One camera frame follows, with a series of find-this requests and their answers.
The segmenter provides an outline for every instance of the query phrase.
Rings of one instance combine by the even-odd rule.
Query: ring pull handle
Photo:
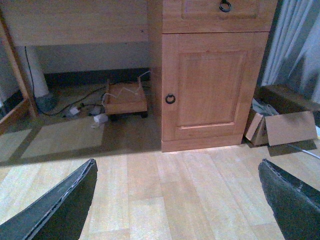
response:
[[[224,13],[228,13],[232,9],[231,3],[228,2],[227,0],[222,0],[219,5],[219,9]]]
[[[167,104],[174,104],[176,101],[176,97],[175,95],[173,95],[172,93],[169,93],[166,97],[165,97],[165,102]]]

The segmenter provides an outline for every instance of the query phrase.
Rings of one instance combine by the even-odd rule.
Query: wooden cabinet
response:
[[[216,0],[148,5],[153,13],[149,15],[151,81],[163,152],[241,143],[276,2],[230,2],[234,4],[230,14],[219,12]],[[269,12],[261,11],[266,6]],[[194,28],[195,21],[210,32]],[[237,28],[232,23],[242,24]],[[181,33],[185,26],[188,31]],[[167,33],[169,29],[176,32]]]

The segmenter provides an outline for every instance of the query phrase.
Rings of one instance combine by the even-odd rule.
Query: cardboard box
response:
[[[264,117],[253,109],[250,110],[244,135],[253,145],[274,146],[317,138],[312,111],[320,109],[320,105],[305,99],[303,103],[301,96],[292,92],[290,97],[286,97],[288,92],[285,86],[267,86],[260,89],[264,102],[272,102],[271,105],[281,114]]]

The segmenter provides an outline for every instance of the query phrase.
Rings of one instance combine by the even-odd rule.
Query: baseboard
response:
[[[107,79],[110,83],[136,82],[137,77],[149,68],[128,68],[97,71],[76,71],[45,74],[45,80],[49,89],[72,87],[88,84],[105,84]],[[142,81],[149,80],[149,75],[143,76]]]
[[[207,149],[215,147],[240,145],[242,142],[242,138],[243,134],[237,134],[228,136],[161,141],[161,150],[163,153],[166,153],[183,150]]]

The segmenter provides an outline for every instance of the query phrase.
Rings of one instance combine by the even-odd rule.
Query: white curtain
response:
[[[320,103],[320,0],[282,0],[261,85],[285,84]]]

